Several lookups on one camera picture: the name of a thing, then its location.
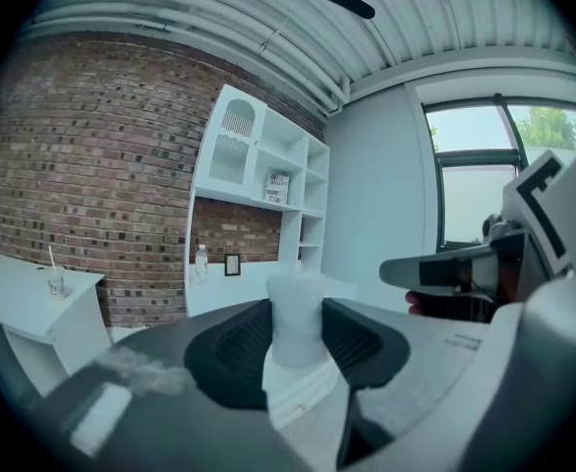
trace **straw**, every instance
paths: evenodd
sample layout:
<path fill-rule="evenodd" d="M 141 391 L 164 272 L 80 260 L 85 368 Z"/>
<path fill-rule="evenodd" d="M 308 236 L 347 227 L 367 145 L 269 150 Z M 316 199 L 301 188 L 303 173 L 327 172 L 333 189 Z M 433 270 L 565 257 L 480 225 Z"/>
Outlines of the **straw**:
<path fill-rule="evenodd" d="M 50 253 L 50 261 L 52 261 L 52 268 L 56 271 L 56 264 L 54 264 L 54 257 L 52 256 L 52 247 L 48 245 L 48 252 Z"/>

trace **ceiling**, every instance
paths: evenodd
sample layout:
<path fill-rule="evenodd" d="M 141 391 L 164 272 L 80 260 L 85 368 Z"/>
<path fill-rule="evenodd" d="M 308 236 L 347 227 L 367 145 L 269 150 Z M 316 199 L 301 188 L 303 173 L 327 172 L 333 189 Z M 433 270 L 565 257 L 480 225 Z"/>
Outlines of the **ceiling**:
<path fill-rule="evenodd" d="M 546 0 L 43 0 L 22 38 L 116 30 L 186 43 L 252 71 L 322 116 L 412 78 L 480 67 L 576 75 Z"/>

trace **picture frame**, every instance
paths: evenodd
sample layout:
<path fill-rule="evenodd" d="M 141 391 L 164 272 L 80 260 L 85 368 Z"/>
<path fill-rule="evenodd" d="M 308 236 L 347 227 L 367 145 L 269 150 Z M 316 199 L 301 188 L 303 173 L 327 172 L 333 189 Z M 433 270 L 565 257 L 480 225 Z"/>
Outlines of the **picture frame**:
<path fill-rule="evenodd" d="M 225 254 L 225 276 L 240 276 L 241 269 L 240 254 Z"/>

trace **glass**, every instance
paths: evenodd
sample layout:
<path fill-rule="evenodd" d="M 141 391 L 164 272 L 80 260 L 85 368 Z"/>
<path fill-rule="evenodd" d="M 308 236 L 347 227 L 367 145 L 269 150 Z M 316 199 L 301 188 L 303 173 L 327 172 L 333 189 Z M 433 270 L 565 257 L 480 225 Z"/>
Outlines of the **glass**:
<path fill-rule="evenodd" d="M 508 165 L 443 168 L 445 241 L 482 242 L 483 222 L 500 213 L 502 189 L 513 178 Z"/>
<path fill-rule="evenodd" d="M 427 114 L 434 151 L 514 148 L 495 106 L 472 106 Z"/>
<path fill-rule="evenodd" d="M 576 110 L 546 106 L 509 106 L 529 164 L 549 148 L 563 164 L 576 156 Z"/>

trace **water bottle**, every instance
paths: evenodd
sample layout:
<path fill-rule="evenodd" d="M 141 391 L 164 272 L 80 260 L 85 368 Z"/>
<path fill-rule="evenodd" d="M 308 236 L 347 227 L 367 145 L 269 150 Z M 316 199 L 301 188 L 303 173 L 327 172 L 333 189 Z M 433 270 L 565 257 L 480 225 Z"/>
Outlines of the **water bottle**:
<path fill-rule="evenodd" d="M 207 283 L 207 249 L 205 245 L 199 245 L 197 254 L 194 259 L 196 281 L 197 285 L 205 285 Z"/>

